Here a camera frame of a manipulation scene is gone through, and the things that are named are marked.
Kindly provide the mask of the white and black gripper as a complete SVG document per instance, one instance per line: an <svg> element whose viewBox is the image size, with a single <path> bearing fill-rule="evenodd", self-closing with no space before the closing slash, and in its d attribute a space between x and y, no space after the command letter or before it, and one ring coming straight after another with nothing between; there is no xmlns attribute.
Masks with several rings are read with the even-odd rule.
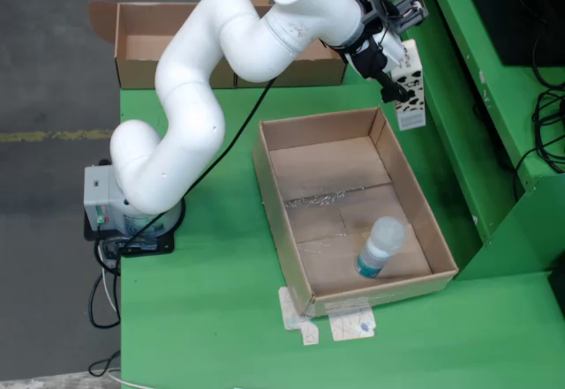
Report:
<svg viewBox="0 0 565 389"><path fill-rule="evenodd" d="M410 99L410 94L387 74L404 57L403 43L398 34L381 31L368 37L355 50L347 49L342 57L361 77L376 79L380 83L384 102L406 102Z"/></svg>

